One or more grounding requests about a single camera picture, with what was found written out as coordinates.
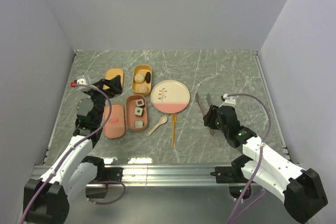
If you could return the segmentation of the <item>pink lunch box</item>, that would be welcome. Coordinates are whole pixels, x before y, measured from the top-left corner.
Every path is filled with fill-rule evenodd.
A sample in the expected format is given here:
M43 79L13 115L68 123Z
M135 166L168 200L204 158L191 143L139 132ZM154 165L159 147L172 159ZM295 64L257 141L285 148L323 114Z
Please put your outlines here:
M145 101L144 114L143 114L142 117L138 117L138 116L134 115L134 109L136 107L135 100L137 100L137 99L144 99L144 101ZM147 128L147 125L148 125L148 113L147 113L147 106L146 106L145 97L140 95L140 94L129 96L126 99L126 102L125 102L125 115L126 115L126 124L131 131L138 132L138 131L145 130ZM139 121L139 120L143 121L144 127L136 129L134 127L134 122Z

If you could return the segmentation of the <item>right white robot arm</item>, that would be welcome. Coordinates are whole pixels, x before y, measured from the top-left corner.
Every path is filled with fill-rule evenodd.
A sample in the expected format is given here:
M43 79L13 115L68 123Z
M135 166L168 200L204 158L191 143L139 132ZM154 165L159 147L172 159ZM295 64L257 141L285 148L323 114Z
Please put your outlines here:
M229 145L241 153L232 161L232 178L259 184L283 202L295 221L306 223L328 204L319 174L293 164L262 142L240 124L234 107L211 105L203 120L205 126L221 131Z

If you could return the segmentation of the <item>pink lunch box lid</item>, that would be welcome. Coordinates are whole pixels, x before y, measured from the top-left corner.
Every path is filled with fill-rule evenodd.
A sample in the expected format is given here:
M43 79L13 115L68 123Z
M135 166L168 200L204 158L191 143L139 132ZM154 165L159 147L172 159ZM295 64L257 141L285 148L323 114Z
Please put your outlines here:
M108 139L120 138L125 134L124 108L121 104L112 104L111 115L103 131Z

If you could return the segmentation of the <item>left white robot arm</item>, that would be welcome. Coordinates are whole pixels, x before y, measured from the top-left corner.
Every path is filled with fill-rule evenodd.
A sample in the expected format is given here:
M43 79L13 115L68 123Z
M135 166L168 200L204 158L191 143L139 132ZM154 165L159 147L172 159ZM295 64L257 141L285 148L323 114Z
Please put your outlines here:
M86 94L77 102L73 133L51 166L37 179L31 178L26 183L20 223L64 223L71 200L89 182L109 182L103 159L89 153L111 119L111 99L122 93L122 78L116 75L91 83L83 75L70 86Z

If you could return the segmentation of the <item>metal tongs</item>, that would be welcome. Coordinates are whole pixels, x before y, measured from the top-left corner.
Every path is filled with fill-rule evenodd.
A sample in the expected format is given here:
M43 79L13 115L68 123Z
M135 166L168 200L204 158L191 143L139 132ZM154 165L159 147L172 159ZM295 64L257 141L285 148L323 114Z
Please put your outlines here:
M196 103L197 103L197 105L198 105L198 107L199 107L199 109L200 109L200 111L202 113L202 116L204 116L206 114L206 111L203 108L202 104L200 103L200 97L199 97L198 92L195 93L195 101L196 101ZM215 131L213 129L209 129L209 133L210 133L211 136L214 136Z

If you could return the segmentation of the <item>red sushi roll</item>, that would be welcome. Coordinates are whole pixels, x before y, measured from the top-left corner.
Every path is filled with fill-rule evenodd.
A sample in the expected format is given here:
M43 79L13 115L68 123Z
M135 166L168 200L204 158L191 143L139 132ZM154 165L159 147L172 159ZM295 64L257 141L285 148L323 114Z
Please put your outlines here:
M135 105L136 105L136 107L140 107L140 108L145 107L145 101L144 101L144 99L137 99L137 100L135 100Z

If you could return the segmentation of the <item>beige spoon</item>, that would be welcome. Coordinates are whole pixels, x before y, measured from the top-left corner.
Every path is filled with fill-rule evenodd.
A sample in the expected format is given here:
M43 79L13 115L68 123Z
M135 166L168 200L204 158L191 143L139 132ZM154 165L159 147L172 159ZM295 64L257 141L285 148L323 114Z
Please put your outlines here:
M150 129L146 135L150 136L159 126L165 124L166 122L167 122L167 116L162 116L159 119L158 123L152 129Z

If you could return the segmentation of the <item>orange lunch box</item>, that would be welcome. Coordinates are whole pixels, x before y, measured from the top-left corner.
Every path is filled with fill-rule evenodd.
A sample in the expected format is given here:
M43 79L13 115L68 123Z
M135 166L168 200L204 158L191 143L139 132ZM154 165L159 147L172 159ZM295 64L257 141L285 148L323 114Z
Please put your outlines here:
M142 74L146 75L147 72L151 73L151 82L150 83L146 83L146 81L144 81L141 84L138 84L138 83L134 82L134 76L137 73L142 73ZM132 77L132 91L133 91L133 93L134 94L141 94L143 96L149 95L151 93L151 90L152 90L152 78L153 78L152 67L150 65L137 65L133 70L133 77ZM138 87L140 85L146 85L149 88L149 91L146 92L146 93L139 93L138 92Z

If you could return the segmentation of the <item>green sushi roll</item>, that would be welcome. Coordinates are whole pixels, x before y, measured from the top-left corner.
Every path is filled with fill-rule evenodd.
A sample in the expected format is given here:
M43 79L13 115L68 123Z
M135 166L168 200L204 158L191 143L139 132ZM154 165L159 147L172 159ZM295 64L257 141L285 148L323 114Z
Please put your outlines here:
M136 106L134 109L134 115L138 117L142 117L144 114L144 108Z

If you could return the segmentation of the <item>orange lunch box lid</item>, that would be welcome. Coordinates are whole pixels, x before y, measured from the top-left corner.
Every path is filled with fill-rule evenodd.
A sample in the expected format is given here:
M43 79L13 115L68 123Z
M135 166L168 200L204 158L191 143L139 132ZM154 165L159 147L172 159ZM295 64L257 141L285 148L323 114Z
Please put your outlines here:
M124 84L124 71L121 68L111 68L106 71L105 79L112 79L116 75L120 75L123 77L123 84ZM114 98L115 96L119 95L108 95L109 98Z

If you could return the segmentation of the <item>black sea cucumber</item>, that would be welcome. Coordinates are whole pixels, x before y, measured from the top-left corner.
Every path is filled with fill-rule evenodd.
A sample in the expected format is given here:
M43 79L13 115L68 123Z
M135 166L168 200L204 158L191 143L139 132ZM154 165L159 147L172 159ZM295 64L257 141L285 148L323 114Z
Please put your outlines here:
M145 81L146 83L150 83L151 82L151 73L147 72L145 75Z

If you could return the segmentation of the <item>steamed bun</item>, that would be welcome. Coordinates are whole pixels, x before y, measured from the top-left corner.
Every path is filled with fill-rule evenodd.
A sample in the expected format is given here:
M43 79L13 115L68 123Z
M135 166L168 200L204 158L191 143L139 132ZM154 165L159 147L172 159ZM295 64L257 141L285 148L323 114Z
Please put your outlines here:
M138 87L138 92L139 93L146 93L146 92L148 92L149 91L149 88L146 86L146 85L140 85L139 87Z
M134 76L134 82L135 83L138 83L138 84L141 84L145 81L145 75L142 74L142 73L137 73L135 76Z

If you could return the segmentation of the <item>orange plastic fork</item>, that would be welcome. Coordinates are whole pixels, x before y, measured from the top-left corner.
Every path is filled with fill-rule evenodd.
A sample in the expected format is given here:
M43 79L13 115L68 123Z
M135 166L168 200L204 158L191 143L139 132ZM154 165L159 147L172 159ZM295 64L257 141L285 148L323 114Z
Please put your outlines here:
M171 145L171 148L174 148L176 122L177 122L177 115L176 113L173 113L172 114L172 145Z

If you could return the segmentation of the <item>yellow sushi roll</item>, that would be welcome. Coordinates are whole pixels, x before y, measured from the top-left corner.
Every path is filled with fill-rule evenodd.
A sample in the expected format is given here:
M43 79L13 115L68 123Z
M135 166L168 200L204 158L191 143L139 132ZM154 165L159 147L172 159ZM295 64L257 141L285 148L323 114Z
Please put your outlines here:
M135 127L136 129L139 129L139 128L144 127L144 123L143 123L143 121L142 121L142 120L135 121L135 122L134 122L134 127Z

